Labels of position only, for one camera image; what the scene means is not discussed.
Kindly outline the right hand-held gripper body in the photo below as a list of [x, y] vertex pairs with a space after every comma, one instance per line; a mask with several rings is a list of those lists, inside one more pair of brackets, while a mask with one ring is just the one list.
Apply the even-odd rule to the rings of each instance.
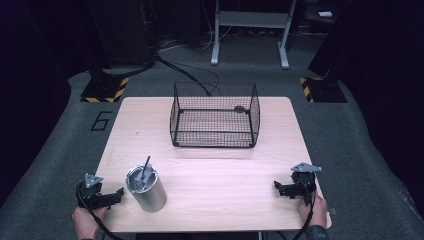
[[294, 183], [295, 196], [302, 196], [306, 204], [312, 202], [312, 193], [316, 187], [316, 173], [322, 168], [308, 163], [300, 163], [291, 168], [293, 171], [291, 178]]

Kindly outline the silver metal tumbler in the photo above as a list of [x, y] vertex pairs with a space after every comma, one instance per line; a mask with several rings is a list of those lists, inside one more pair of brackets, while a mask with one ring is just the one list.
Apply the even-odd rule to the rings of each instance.
[[136, 166], [128, 172], [125, 179], [127, 189], [144, 211], [157, 212], [165, 206], [167, 194], [159, 174], [151, 164], [148, 164], [144, 180], [140, 180], [143, 166]]

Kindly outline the black straw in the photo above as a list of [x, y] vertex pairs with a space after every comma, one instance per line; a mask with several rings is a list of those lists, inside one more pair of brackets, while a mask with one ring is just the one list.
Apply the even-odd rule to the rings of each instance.
[[145, 163], [144, 163], [144, 166], [143, 166], [143, 170], [141, 171], [141, 173], [140, 173], [140, 180], [144, 180], [144, 178], [145, 178], [145, 172], [146, 172], [146, 170], [147, 170], [147, 168], [148, 168], [148, 164], [149, 164], [149, 161], [150, 161], [150, 158], [151, 158], [151, 156], [149, 155], [148, 157], [147, 157], [147, 159], [146, 159], [146, 161], [145, 161]]

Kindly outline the white metal stand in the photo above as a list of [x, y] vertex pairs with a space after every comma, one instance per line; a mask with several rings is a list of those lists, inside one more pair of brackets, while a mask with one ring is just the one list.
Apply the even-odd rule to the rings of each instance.
[[281, 40], [277, 43], [280, 64], [285, 70], [289, 68], [286, 42], [288, 39], [294, 10], [298, 0], [289, 0], [290, 8], [287, 13], [224, 11], [220, 9], [220, 0], [215, 0], [214, 45], [210, 63], [216, 66], [219, 62], [220, 27], [255, 27], [283, 29]]

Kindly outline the black cabinet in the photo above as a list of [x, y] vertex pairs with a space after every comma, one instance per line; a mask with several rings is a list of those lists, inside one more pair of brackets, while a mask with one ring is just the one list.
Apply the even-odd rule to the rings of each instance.
[[88, 0], [108, 63], [142, 66], [152, 62], [142, 0]]

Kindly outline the person's left hand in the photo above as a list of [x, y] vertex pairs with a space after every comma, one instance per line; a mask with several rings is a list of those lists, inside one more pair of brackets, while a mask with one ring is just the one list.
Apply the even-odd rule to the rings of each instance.
[[87, 209], [76, 207], [72, 220], [78, 240], [94, 240], [97, 237], [100, 227]]

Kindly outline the yellow black striped base plate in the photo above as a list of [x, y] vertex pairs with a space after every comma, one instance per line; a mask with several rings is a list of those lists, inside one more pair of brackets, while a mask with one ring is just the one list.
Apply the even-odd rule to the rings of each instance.
[[128, 78], [111, 78], [102, 84], [90, 81], [83, 90], [80, 101], [91, 103], [117, 102], [123, 95], [128, 81]]
[[322, 78], [300, 78], [306, 100], [310, 103], [347, 103], [338, 83], [329, 83]]

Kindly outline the black wire basket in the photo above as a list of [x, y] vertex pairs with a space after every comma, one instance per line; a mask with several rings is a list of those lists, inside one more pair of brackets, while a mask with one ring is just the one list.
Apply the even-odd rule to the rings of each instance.
[[170, 136], [176, 147], [253, 148], [260, 120], [254, 83], [174, 84]]

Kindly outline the person's right hand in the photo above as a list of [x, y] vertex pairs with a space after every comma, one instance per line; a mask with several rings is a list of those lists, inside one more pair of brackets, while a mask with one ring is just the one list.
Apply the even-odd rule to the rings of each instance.
[[303, 222], [306, 222], [308, 219], [308, 214], [310, 211], [313, 212], [311, 220], [309, 221], [310, 226], [321, 226], [323, 228], [327, 227], [327, 202], [321, 196], [316, 193], [313, 194], [312, 199], [314, 200], [313, 208], [310, 208], [309, 205], [306, 205], [303, 200], [300, 201], [298, 205], [298, 211], [300, 218]]

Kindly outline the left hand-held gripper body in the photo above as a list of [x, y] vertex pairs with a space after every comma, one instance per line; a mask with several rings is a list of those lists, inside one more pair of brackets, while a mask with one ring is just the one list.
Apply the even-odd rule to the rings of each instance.
[[100, 193], [102, 177], [86, 173], [84, 179], [76, 186], [77, 205], [86, 209], [110, 208]]

